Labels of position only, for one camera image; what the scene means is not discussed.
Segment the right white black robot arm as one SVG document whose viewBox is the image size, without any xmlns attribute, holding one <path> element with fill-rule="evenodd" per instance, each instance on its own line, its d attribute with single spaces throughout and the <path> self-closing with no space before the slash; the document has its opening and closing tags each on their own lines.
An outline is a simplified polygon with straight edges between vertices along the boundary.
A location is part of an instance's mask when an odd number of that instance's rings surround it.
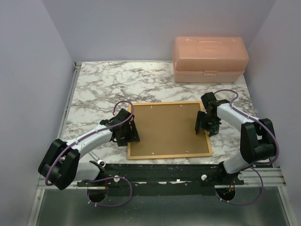
<svg viewBox="0 0 301 226">
<path fill-rule="evenodd" d="M 205 93 L 201 97 L 204 111 L 198 111 L 195 132 L 201 129 L 212 137 L 219 133 L 221 121 L 224 120 L 240 132 L 239 153 L 217 167 L 217 181 L 223 185 L 233 180 L 233 174 L 245 170 L 254 164 L 279 156 L 279 144 L 276 140 L 273 123 L 269 119 L 259 119 L 237 109 L 233 100 L 218 100 L 215 93 Z"/>
</svg>

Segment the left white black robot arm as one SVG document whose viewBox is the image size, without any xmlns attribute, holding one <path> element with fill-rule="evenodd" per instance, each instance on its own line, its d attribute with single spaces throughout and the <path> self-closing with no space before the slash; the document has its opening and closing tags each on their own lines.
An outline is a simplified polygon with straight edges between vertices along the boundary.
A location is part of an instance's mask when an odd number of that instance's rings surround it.
<svg viewBox="0 0 301 226">
<path fill-rule="evenodd" d="M 74 181 L 88 180 L 99 186 L 104 182 L 101 170 L 103 160 L 80 163 L 80 159 L 98 146 L 114 142 L 117 146 L 139 141 L 134 114 L 121 109 L 117 115 L 102 120 L 91 131 L 68 141 L 54 140 L 41 161 L 38 172 L 45 178 L 45 184 L 64 190 Z"/>
</svg>

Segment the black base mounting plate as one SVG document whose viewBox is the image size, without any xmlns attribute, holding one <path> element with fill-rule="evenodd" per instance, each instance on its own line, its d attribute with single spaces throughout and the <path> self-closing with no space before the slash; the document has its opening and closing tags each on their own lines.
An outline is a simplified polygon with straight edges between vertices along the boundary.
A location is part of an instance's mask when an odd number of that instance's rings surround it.
<svg viewBox="0 0 301 226">
<path fill-rule="evenodd" d="M 217 187 L 243 185 L 238 174 L 226 175 L 217 164 L 107 164 L 97 182 L 78 187 L 110 196 L 214 195 Z"/>
</svg>

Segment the silver ratchet wrench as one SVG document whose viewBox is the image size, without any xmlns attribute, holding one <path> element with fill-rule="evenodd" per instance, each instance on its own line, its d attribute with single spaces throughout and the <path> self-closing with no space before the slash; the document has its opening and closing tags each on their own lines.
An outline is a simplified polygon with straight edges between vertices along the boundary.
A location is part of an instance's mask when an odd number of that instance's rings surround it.
<svg viewBox="0 0 301 226">
<path fill-rule="evenodd" d="M 101 160 L 94 152 L 89 152 L 89 155 L 97 162 L 98 165 L 105 167 L 106 162 Z"/>
</svg>

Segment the pink translucent plastic box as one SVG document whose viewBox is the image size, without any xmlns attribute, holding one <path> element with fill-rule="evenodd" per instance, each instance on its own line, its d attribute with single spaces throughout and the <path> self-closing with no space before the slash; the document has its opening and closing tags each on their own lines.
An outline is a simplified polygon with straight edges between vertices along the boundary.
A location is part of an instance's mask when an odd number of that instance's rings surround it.
<svg viewBox="0 0 301 226">
<path fill-rule="evenodd" d="M 173 49 L 174 81 L 234 83 L 249 56 L 240 37 L 177 37 Z"/>
</svg>

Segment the aluminium extrusion rail left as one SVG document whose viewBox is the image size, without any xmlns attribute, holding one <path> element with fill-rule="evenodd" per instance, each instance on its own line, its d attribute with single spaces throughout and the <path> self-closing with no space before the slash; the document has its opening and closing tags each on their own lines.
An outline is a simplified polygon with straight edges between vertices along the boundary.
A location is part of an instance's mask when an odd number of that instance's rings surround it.
<svg viewBox="0 0 301 226">
<path fill-rule="evenodd" d="M 79 73 L 80 73 L 80 70 L 82 67 L 82 62 L 75 62 L 74 64 L 75 64 L 75 67 L 74 67 L 74 72 L 73 72 L 73 76 L 72 76 L 72 80 L 71 80 L 71 85 L 70 85 L 68 96 L 67 96 L 65 106 L 63 109 L 63 114 L 62 114 L 59 130 L 58 130 L 55 140 L 63 138 L 65 127 L 67 124 L 68 115 L 70 112 L 70 108 L 71 108 L 71 104 L 72 104 L 72 100 L 73 100 L 73 96 L 74 96 L 74 92 L 75 92 L 75 88 L 76 88 L 76 85 L 78 82 Z"/>
</svg>

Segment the aluminium extrusion rail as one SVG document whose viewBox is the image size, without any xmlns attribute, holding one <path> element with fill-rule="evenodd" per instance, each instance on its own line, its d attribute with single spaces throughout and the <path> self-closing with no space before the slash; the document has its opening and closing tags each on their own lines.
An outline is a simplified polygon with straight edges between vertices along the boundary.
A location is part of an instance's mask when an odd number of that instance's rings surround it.
<svg viewBox="0 0 301 226">
<path fill-rule="evenodd" d="M 286 182 L 280 168 L 256 168 L 255 170 L 261 176 L 264 187 L 286 186 Z M 233 181 L 235 188 L 261 187 L 261 180 L 256 172 L 252 169 L 246 169 L 245 171 L 242 171 L 236 179 L 232 179 L 230 182 L 224 182 L 224 184 L 214 185 L 214 188 L 228 188 L 231 181 Z M 171 182 L 134 182 L 133 180 L 128 180 L 131 182 L 133 188 L 138 187 L 139 185 L 192 185 L 192 181 L 184 179 L 176 179 Z M 72 182 L 68 187 L 66 187 L 66 189 L 102 189 L 104 186 L 104 184 L 97 186 L 89 182 Z M 44 179 L 39 178 L 37 189 L 57 189 L 57 187 L 47 186 L 45 185 Z"/>
<path fill-rule="evenodd" d="M 63 114 L 62 114 L 59 130 L 58 130 L 55 140 L 63 138 L 65 127 L 67 124 L 68 115 L 70 112 L 70 108 L 71 108 L 71 104 L 72 104 L 72 100 L 73 100 L 73 96 L 74 96 L 74 92 L 75 92 L 75 88 L 76 88 L 76 85 L 78 82 L 79 73 L 80 73 L 80 70 L 82 67 L 82 62 L 75 62 L 74 64 L 75 64 L 75 67 L 74 67 L 74 72 L 73 72 L 73 76 L 72 76 L 72 80 L 71 80 L 71 85 L 70 85 L 68 96 L 67 96 L 65 106 L 63 109 Z"/>
</svg>

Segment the aluminium extrusion rail front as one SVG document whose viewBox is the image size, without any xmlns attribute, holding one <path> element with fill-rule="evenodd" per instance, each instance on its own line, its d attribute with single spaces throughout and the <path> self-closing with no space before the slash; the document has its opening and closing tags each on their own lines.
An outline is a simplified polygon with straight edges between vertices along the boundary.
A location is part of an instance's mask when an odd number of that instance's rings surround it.
<svg viewBox="0 0 301 226">
<path fill-rule="evenodd" d="M 264 187 L 286 186 L 286 182 L 280 168 L 256 168 L 255 170 L 261 176 Z M 228 188 L 231 181 L 233 181 L 235 188 L 261 187 L 261 180 L 256 172 L 252 169 L 246 169 L 245 171 L 242 171 L 236 179 L 232 179 L 230 182 L 224 182 L 224 184 L 214 185 L 214 188 Z M 138 187 L 139 185 L 192 185 L 192 181 L 184 179 L 176 179 L 171 182 L 134 182 L 133 180 L 128 180 L 131 182 L 133 188 Z M 68 187 L 66 187 L 66 189 L 102 189 L 104 186 L 104 184 L 97 186 L 89 182 L 72 182 Z M 45 185 L 44 179 L 39 178 L 37 189 L 57 189 L 57 187 L 47 186 Z"/>
</svg>

